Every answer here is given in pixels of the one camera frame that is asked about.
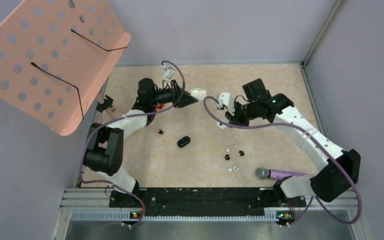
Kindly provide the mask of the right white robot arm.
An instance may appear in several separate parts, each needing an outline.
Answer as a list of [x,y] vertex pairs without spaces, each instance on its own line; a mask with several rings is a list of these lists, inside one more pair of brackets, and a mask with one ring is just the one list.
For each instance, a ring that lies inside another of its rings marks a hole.
[[356,190],[361,156],[333,143],[300,113],[283,93],[271,95],[261,79],[242,86],[246,103],[242,104],[228,92],[217,97],[188,93],[185,107],[199,100],[207,113],[219,124],[236,129],[276,127],[283,131],[307,155],[317,173],[286,175],[274,185],[273,200],[287,206],[294,197],[314,196],[329,203],[345,191]]

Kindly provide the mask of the white oval charging case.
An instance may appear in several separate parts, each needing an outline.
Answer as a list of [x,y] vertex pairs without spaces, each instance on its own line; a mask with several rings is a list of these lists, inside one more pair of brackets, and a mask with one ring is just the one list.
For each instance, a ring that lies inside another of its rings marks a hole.
[[190,90],[190,95],[199,101],[202,101],[207,96],[207,90],[204,88],[192,88]]

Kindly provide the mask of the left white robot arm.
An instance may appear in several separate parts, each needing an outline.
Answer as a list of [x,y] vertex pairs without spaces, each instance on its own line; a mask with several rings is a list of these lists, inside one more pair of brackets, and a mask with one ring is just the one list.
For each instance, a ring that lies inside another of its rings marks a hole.
[[124,140],[151,124],[157,106],[171,103],[173,107],[180,109],[198,101],[175,80],[170,81],[169,88],[158,88],[152,79],[141,79],[138,82],[136,100],[126,118],[108,125],[94,123],[90,126],[83,165],[102,175],[107,183],[122,192],[121,200],[127,206],[136,206],[141,194],[135,190],[137,181],[122,166]]

